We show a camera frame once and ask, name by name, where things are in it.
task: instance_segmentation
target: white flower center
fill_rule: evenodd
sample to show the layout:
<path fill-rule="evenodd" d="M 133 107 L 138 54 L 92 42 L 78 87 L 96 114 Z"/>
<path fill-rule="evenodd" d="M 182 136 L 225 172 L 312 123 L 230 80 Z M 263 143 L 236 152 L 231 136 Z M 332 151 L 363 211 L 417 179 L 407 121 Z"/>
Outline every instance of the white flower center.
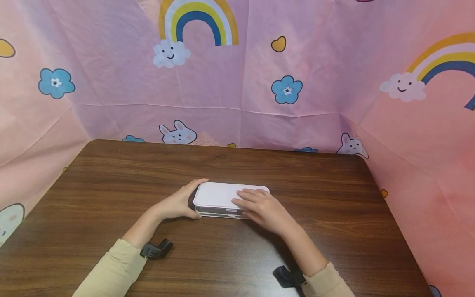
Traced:
<path fill-rule="evenodd" d="M 61 80 L 59 78 L 52 78 L 51 79 L 51 86 L 59 87 L 62 84 L 63 83 L 61 82 Z"/>
<path fill-rule="evenodd" d="M 284 94 L 285 95 L 290 95 L 292 94 L 292 88 L 287 86 L 285 89 L 284 89 Z"/>

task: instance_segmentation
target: wood grain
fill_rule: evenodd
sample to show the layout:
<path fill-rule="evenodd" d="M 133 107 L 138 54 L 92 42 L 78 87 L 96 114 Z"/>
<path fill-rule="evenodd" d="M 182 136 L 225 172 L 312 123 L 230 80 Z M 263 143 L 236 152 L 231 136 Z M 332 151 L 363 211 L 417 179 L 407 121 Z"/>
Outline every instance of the wood grain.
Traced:
<path fill-rule="evenodd" d="M 365 162 L 357 156 L 95 140 L 0 249 L 0 296 L 70 296 L 140 215 L 190 180 L 269 187 L 358 297 L 431 297 Z M 128 296 L 298 296 L 272 271 L 295 267 L 247 220 L 173 220 Z"/>

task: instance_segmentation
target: white box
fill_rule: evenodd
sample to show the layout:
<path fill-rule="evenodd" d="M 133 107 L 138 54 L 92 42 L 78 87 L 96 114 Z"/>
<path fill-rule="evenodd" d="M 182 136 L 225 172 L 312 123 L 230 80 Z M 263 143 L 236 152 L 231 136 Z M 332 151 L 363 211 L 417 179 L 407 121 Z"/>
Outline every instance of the white box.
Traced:
<path fill-rule="evenodd" d="M 247 184 L 205 182 L 198 186 L 193 204 L 195 210 L 204 217 L 247 219 L 242 210 L 231 199 L 241 199 L 236 192 L 243 189 L 262 189 L 269 192 L 264 186 Z"/>

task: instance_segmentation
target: blue stripe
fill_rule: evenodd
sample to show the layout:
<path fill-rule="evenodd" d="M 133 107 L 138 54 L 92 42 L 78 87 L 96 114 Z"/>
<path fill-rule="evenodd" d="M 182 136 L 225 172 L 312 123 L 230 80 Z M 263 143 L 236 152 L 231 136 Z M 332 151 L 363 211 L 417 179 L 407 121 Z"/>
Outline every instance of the blue stripe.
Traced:
<path fill-rule="evenodd" d="M 208 24 L 213 31 L 215 45 L 220 46 L 221 35 L 219 33 L 218 25 L 209 14 L 203 11 L 190 11 L 181 16 L 177 24 L 177 40 L 183 42 L 183 29 L 185 28 L 186 23 L 196 19 L 202 20 Z"/>
<path fill-rule="evenodd" d="M 432 70 L 429 71 L 429 73 L 426 74 L 426 76 L 422 78 L 421 81 L 427 85 L 434 76 L 446 70 L 464 71 L 466 73 L 471 74 L 473 77 L 475 77 L 474 63 L 468 62 L 468 61 L 450 61 L 450 62 L 445 62 L 445 63 L 435 66 Z M 475 110 L 475 95 L 465 105 L 465 108 L 470 109 L 470 110 Z"/>

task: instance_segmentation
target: black strap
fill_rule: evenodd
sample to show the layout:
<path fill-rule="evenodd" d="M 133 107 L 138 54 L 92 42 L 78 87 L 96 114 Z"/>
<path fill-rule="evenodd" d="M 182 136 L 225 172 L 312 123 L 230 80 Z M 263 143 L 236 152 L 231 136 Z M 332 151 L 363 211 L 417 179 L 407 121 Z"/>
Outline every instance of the black strap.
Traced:
<path fill-rule="evenodd" d="M 291 273 L 285 266 L 277 267 L 273 275 L 280 286 L 285 288 L 300 287 L 305 282 L 304 275 L 300 270 Z"/>
<path fill-rule="evenodd" d="M 140 255 L 148 259 L 161 259 L 168 254 L 172 247 L 173 243 L 165 238 L 157 247 L 151 243 L 146 243 Z"/>

